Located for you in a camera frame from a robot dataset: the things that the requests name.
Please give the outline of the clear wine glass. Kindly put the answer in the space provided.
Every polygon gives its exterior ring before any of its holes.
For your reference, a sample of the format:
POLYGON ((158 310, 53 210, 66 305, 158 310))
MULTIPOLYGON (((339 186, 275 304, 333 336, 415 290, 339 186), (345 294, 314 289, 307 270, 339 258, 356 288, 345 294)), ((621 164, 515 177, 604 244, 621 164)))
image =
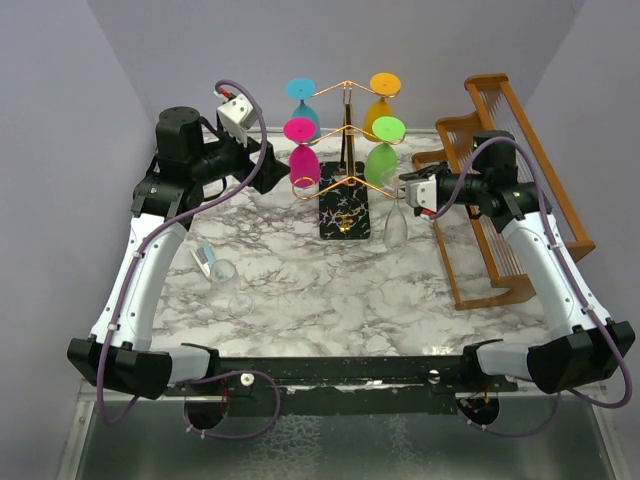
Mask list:
POLYGON ((243 318, 254 310, 254 300, 241 286, 240 274, 229 260, 220 259, 210 267, 210 293, 213 299, 227 302, 229 314, 234 318, 243 318))

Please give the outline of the green wine glass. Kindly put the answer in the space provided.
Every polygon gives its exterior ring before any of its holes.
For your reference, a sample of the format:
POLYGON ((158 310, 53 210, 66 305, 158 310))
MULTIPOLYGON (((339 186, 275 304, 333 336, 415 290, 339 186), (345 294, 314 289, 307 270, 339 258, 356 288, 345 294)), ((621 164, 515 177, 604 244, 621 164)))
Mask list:
POLYGON ((398 163, 394 145, 404 139, 406 127, 394 116, 382 116, 373 122, 372 133, 381 143, 369 152, 365 162, 364 177, 369 184, 382 187, 383 174, 394 169, 398 163))

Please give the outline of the orange wine glass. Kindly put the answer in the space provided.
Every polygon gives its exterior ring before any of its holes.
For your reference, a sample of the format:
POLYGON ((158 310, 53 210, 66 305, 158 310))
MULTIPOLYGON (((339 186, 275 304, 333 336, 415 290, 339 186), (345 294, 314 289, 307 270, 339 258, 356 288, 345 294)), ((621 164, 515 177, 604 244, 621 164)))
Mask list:
POLYGON ((389 72, 376 73, 371 77, 370 89, 377 96, 377 99, 369 106, 364 116, 363 130, 367 140, 377 142, 377 137, 373 135, 372 125, 380 117, 393 115, 393 109, 388 99, 395 97, 400 92, 401 86, 401 80, 389 72))

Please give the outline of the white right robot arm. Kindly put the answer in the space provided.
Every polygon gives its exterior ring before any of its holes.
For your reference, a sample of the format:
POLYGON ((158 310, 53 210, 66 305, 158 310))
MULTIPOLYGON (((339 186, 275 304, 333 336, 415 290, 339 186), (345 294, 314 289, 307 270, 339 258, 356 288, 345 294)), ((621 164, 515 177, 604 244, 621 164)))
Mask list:
POLYGON ((620 372, 626 405, 633 381, 624 360, 636 336, 629 322, 615 322, 577 268, 526 149, 506 131, 486 131, 472 140, 462 170, 446 163, 402 174, 406 202, 435 221, 454 205, 474 206, 516 254, 544 311, 550 340, 537 346, 503 340, 465 348, 461 383, 481 391, 495 376, 534 383, 547 394, 569 391, 620 372))

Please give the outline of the pink wine glass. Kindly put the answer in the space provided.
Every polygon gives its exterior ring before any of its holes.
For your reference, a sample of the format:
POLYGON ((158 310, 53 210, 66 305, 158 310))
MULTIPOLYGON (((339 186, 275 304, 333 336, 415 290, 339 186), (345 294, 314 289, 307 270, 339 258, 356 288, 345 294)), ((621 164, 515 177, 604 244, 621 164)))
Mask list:
POLYGON ((310 188, 320 181, 320 162, 308 143, 316 134, 316 124, 306 117, 290 119, 283 128, 287 139, 296 143, 289 157, 291 184, 298 189, 310 188))

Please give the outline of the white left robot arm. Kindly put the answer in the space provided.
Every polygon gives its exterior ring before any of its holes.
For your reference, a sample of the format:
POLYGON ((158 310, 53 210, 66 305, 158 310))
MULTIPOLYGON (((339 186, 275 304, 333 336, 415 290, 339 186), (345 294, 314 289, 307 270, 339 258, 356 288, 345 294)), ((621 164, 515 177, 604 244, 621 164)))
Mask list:
POLYGON ((215 351, 191 344, 154 351, 152 326, 169 267, 191 227, 185 214, 204 203, 205 186, 232 176, 265 194, 288 174, 268 141, 249 137, 258 119, 250 105, 231 100, 217 109, 211 129, 216 139, 207 143, 203 131, 209 123, 196 109, 160 113, 157 151, 133 192, 116 281, 89 336, 72 339, 67 349, 68 360, 91 385, 147 399, 184 381, 202 395, 220 385, 215 351))

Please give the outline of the clear champagne flute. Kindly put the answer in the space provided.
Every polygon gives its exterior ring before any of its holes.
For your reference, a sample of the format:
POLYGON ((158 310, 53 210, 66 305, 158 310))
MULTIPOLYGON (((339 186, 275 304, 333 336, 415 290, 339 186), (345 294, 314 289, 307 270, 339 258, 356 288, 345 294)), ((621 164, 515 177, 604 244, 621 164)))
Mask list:
POLYGON ((401 203, 404 199, 404 182, 400 179, 400 175, 404 172, 403 167, 395 166, 383 172, 380 177, 383 186, 392 190, 395 197, 385 222, 384 244, 387 249, 399 248, 408 239, 408 225, 401 210, 401 203))

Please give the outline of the blue wine glass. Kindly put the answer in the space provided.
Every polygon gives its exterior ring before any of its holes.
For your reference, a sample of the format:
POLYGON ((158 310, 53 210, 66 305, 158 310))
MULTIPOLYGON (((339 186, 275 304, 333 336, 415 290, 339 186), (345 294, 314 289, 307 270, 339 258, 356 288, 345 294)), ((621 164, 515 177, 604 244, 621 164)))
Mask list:
POLYGON ((313 121, 316 127, 319 127, 319 117, 316 111, 307 103, 307 101, 317 92, 316 83, 306 77, 297 77, 288 82, 285 92, 290 98, 298 101, 298 106, 293 110, 291 117, 307 118, 313 121))

